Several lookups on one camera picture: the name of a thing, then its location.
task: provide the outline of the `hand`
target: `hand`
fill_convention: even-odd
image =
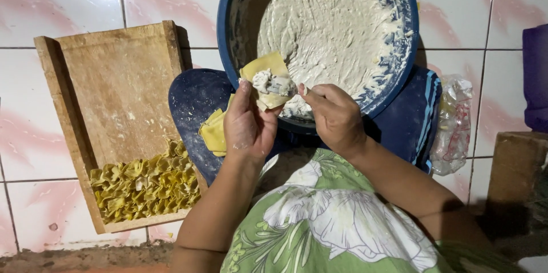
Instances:
[[[263,112],[251,101],[251,90],[251,83],[241,79],[236,95],[226,111],[223,122],[226,156],[252,158],[264,163],[272,150],[278,128],[278,115],[283,106]]]
[[[314,113],[316,131],[333,152],[346,160],[363,154],[367,140],[360,107],[341,88],[322,84],[307,89],[299,85],[299,94]]]

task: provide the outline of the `tiled wall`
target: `tiled wall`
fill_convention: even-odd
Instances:
[[[487,195],[498,131],[523,122],[521,32],[548,23],[546,0],[418,0],[418,62],[474,85],[469,160],[435,177],[474,205]],[[219,0],[0,0],[0,256],[173,241],[181,222],[95,234],[32,38],[172,19],[188,32],[192,64],[222,70]]]

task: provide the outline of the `plastic bag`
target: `plastic bag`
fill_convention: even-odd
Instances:
[[[472,83],[459,74],[440,79],[443,93],[430,159],[435,174],[448,175],[461,168],[468,156]]]

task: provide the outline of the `wooden tray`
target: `wooden tray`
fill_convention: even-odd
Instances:
[[[152,158],[165,152],[166,138],[180,138],[167,99],[172,80],[183,70],[174,22],[42,36],[35,45],[95,231],[184,218],[188,210],[105,225],[89,182],[91,169]]]

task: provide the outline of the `bowl rim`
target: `bowl rim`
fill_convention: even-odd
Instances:
[[[415,55],[417,52],[417,47],[419,44],[419,9],[417,6],[416,0],[408,0],[409,9],[410,9],[410,18],[411,18],[411,28],[413,30],[410,52],[407,57],[407,62],[404,70],[402,71],[401,77],[397,80],[394,86],[387,92],[385,99],[380,102],[377,107],[375,107],[369,114],[363,115],[364,118],[372,120],[377,115],[383,111],[396,96],[399,94],[403,88],[409,73],[415,62]],[[232,61],[229,56],[229,46],[227,45],[227,35],[226,29],[229,27],[229,6],[232,3],[232,0],[219,0],[219,9],[217,10],[217,47],[219,49],[219,55],[221,57],[221,62],[223,63],[223,68],[229,78],[230,83],[234,89],[238,89],[238,75],[236,74],[236,69],[232,65]],[[316,135],[316,129],[311,127],[298,126],[287,121],[284,121],[281,118],[278,118],[279,127],[290,132],[295,132],[299,134],[308,134]]]

